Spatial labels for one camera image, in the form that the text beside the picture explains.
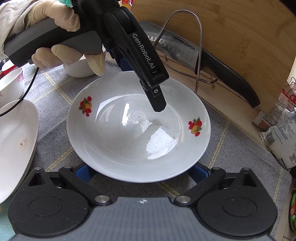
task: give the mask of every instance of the round ceramic plate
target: round ceramic plate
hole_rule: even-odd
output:
[[[3,106],[0,113],[17,101]],[[11,112],[0,117],[0,203],[25,178],[35,153],[38,128],[38,111],[28,100],[23,100]]]
[[[133,71],[85,87],[67,116],[78,156],[99,173],[134,183],[163,181],[192,167],[209,144],[209,115],[180,82],[170,78],[161,89],[167,106],[154,112]]]

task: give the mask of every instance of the knife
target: knife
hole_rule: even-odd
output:
[[[144,29],[150,41],[155,41],[161,27],[147,21],[140,22],[140,25]],[[161,39],[155,46],[155,49],[176,60],[178,63],[191,69],[195,72],[195,74],[197,74],[197,57],[199,54],[199,47],[197,45],[168,30],[164,30]],[[210,69],[214,72],[215,77],[244,97],[252,108],[260,105],[260,100],[256,92],[242,76],[210,54],[208,51],[202,49],[200,69],[205,70],[205,68]]]

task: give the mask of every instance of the barcode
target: barcode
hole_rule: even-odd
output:
[[[265,137],[267,145],[271,146],[276,140],[272,136],[272,132],[269,132]]]
[[[293,164],[295,164],[295,160],[296,160],[296,155],[295,155],[295,153],[293,153],[293,155],[290,156],[290,160],[291,160],[291,162],[292,162]]]

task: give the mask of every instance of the fruit decal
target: fruit decal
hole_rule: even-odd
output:
[[[91,97],[87,97],[83,99],[83,101],[80,102],[79,110],[82,110],[82,114],[85,114],[87,117],[89,117],[89,114],[91,113]]]
[[[193,121],[188,122],[188,125],[188,129],[191,130],[191,133],[198,137],[200,135],[200,131],[202,130],[202,122],[200,118],[193,119]]]

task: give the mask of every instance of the plaid fabric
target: plaid fabric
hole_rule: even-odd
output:
[[[31,82],[35,66],[24,66],[26,86]],[[121,71],[112,61],[106,62],[105,75]],[[76,95],[97,76],[72,78],[63,67],[40,71],[26,99],[32,101],[40,117],[37,149],[31,168],[41,166],[47,172],[65,165],[76,166],[82,160],[73,151],[66,130],[68,109]],[[289,173],[275,158],[237,128],[228,118],[204,101],[210,116],[212,134],[209,146],[200,162],[209,168],[217,166],[227,172],[239,172],[250,167],[265,186],[278,208],[278,220],[271,233],[275,235],[279,217],[291,183]],[[90,184],[111,198],[116,196],[171,196],[176,197],[193,187],[195,182],[183,173],[159,183],[125,183],[97,173]]]

